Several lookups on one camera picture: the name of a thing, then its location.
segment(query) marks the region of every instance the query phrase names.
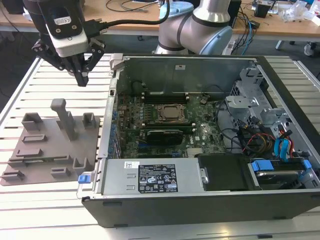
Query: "blue cable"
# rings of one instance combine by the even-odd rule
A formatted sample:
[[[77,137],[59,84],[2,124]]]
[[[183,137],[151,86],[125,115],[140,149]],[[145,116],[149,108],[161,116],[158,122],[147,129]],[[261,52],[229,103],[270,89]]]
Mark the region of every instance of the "blue cable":
[[[245,52],[247,51],[248,47],[249,47],[249,42],[250,42],[250,39],[252,38],[252,26],[251,26],[251,22],[248,18],[246,18],[246,20],[248,21],[248,24],[249,24],[249,37],[248,37],[248,40],[246,41],[246,45],[245,45],[245,48],[243,49],[243,52],[241,55],[245,54]]]

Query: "barcode label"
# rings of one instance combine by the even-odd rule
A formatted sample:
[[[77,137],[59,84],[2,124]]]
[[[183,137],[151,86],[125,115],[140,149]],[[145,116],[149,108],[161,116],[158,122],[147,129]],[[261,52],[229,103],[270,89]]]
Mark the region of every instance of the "barcode label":
[[[137,169],[139,167],[139,161],[125,161],[124,168],[125,169]]]
[[[71,17],[64,16],[64,17],[56,18],[54,19],[54,23],[57,25],[69,24],[71,23]]]

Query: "motherboard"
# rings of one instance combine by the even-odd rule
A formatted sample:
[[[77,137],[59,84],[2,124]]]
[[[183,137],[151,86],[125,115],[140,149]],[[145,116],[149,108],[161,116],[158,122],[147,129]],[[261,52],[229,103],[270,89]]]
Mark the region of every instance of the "motherboard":
[[[197,154],[226,151],[214,118],[216,101],[200,94],[188,95],[186,101],[164,102],[118,97],[121,158],[193,158]]]

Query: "circuit board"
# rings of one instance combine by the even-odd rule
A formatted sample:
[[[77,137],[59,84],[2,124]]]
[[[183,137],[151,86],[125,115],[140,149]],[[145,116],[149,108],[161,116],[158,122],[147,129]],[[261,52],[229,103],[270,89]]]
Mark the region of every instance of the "circuit board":
[[[190,95],[186,104],[146,104],[137,97],[119,99],[119,135],[121,157],[132,158],[193,158],[200,153],[226,151],[214,120],[216,102],[201,104],[203,96]],[[192,123],[192,134],[184,134],[179,145],[148,145],[148,123]]]

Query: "white sticker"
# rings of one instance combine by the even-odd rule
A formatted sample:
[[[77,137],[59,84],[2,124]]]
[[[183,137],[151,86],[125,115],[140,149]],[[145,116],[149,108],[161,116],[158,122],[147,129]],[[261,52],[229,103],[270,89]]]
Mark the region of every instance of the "white sticker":
[[[186,65],[175,65],[175,70],[186,70]]]
[[[139,161],[125,161],[124,168],[125,169],[137,169],[139,168],[140,162]]]
[[[56,18],[54,19],[54,23],[57,25],[69,24],[71,23],[71,17],[64,16],[64,17]]]

